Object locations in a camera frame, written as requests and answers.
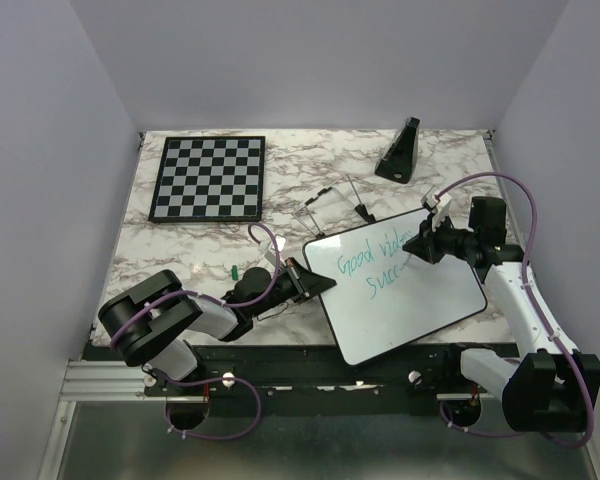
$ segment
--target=black and white checkered board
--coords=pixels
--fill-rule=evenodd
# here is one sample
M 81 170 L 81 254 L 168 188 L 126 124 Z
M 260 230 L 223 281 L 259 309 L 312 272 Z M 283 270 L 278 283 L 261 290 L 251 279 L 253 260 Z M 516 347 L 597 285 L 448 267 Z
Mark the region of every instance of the black and white checkered board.
M 260 220 L 264 140 L 264 137 L 167 138 L 149 220 Z

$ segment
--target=gray wall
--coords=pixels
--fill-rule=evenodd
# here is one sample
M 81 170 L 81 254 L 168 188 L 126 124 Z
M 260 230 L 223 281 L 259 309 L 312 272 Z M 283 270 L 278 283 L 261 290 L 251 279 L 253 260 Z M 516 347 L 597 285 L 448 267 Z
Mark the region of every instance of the gray wall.
M 566 0 L 70 0 L 144 129 L 494 127 Z
M 137 134 L 65 0 L 0 0 L 0 479 L 35 478 Z
M 500 168 L 538 201 L 533 254 L 565 330 L 600 356 L 600 2 L 572 0 L 495 138 Z M 513 188 L 521 225 L 529 208 Z M 600 398 L 597 406 L 600 430 Z

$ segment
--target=screw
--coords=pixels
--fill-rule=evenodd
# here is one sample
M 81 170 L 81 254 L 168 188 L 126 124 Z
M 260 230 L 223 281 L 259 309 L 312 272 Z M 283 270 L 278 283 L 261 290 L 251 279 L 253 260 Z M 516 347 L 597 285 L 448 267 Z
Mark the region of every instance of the screw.
M 407 378 L 409 378 L 409 382 L 415 385 L 418 385 L 420 382 L 422 382 L 422 375 L 420 375 L 420 372 L 416 370 L 409 372 L 409 376 Z
M 235 380 L 232 380 L 232 378 L 235 378 L 233 373 L 231 372 L 227 372 L 224 375 L 222 375 L 222 378 L 226 378 L 226 380 L 222 381 L 222 384 L 227 387 L 227 388 L 231 388 L 233 387 L 233 385 L 236 383 Z
M 142 382 L 144 383 L 145 387 L 153 387 L 157 383 L 156 379 L 151 375 L 145 375 Z

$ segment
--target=marble surface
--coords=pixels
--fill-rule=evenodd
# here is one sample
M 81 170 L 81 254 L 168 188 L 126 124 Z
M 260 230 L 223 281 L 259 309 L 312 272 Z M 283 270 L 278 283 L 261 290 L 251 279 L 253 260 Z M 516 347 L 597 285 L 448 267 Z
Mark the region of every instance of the marble surface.
M 242 273 L 266 261 L 247 234 L 245 224 L 153 224 L 149 208 L 164 139 L 168 136 L 264 135 L 266 162 L 262 222 L 285 237 L 283 257 L 302 257 L 302 245 L 313 236 L 292 213 L 322 187 L 350 174 L 362 201 L 377 219 L 413 210 L 431 186 L 445 186 L 472 173 L 490 171 L 491 164 L 476 131 L 421 131 L 416 171 L 408 185 L 389 182 L 373 174 L 375 163 L 394 135 L 393 130 L 206 130 L 149 132 L 135 181 L 115 259 L 106 285 L 105 300 L 165 268 L 173 270 L 184 286 L 221 296 L 234 285 L 231 267 Z M 346 186 L 342 192 L 355 197 Z M 472 195 L 499 195 L 495 180 L 481 180 L 453 192 L 451 215 L 466 226 Z M 312 205 L 327 234 L 361 225 L 343 201 L 330 197 Z M 185 332 L 192 344 L 221 344 L 205 334 Z M 109 336 L 97 322 L 95 345 L 108 345 Z M 418 342 L 512 341 L 501 312 L 489 298 L 486 311 L 447 327 Z M 333 344 L 327 319 L 317 299 L 292 305 L 275 318 L 254 325 L 235 344 Z

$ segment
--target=black bracket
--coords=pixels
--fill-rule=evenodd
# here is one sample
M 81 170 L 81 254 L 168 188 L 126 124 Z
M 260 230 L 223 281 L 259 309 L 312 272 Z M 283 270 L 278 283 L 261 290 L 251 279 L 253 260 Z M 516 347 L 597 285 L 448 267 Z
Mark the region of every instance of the black bracket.
M 367 211 L 367 207 L 365 207 L 365 205 L 363 203 L 356 205 L 354 207 L 354 210 L 356 211 L 356 213 L 358 215 L 360 215 L 362 217 L 362 219 L 371 224 L 371 223 L 376 223 L 376 217 L 375 215 L 373 215 L 372 213 L 369 213 Z
M 396 134 L 389 148 L 378 160 L 376 175 L 403 185 L 409 183 L 418 161 L 419 128 L 419 119 L 407 119 L 404 128 Z
M 600 360 L 580 352 L 573 358 L 595 405 Z M 567 360 L 545 351 L 529 353 L 522 360 L 502 393 L 502 410 L 509 426 L 518 432 L 583 432 L 587 424 L 582 393 Z

